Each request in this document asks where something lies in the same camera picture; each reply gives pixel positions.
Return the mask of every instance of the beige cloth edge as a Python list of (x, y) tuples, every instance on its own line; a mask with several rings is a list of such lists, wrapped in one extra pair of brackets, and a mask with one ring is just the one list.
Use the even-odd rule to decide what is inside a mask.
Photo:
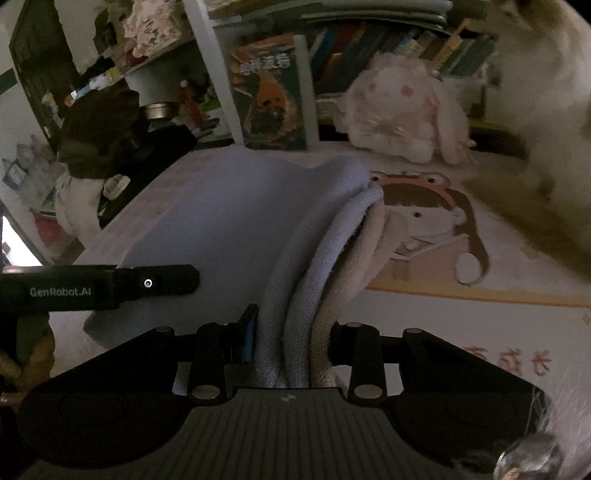
[(309, 350), (312, 388), (337, 386), (328, 358), (330, 330), (346, 306), (383, 269), (405, 234), (405, 219), (387, 211), (383, 200), (368, 209), (361, 232), (314, 318)]

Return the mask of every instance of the cartoon girl illustration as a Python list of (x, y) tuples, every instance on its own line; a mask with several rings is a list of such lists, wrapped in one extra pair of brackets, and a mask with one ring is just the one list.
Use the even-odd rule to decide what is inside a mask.
[(372, 172), (388, 209), (403, 215), (407, 236), (384, 273), (397, 280), (457, 281), (474, 285), (490, 262), (478, 236), (470, 200), (439, 173)]

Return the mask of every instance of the cat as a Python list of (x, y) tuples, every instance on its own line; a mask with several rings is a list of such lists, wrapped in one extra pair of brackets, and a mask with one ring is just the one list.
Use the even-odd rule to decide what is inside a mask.
[(493, 0), (481, 28), (499, 37), (498, 113), (528, 147), (520, 179), (591, 252), (591, 26), (563, 0)]

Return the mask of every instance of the door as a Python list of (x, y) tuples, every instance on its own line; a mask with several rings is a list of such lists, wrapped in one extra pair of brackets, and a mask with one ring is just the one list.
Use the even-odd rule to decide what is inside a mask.
[(42, 98), (51, 92), (64, 117), (64, 98), (81, 85), (53, 0), (25, 1), (12, 33), (10, 53), (31, 109), (57, 150), (60, 128)]

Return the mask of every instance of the pink stuffed rabbit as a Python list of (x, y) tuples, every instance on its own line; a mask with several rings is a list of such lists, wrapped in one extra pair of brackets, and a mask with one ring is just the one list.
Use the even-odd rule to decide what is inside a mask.
[(337, 129), (356, 147), (414, 163), (435, 150), (450, 164), (470, 158), (467, 117), (421, 60), (381, 54), (337, 104)]

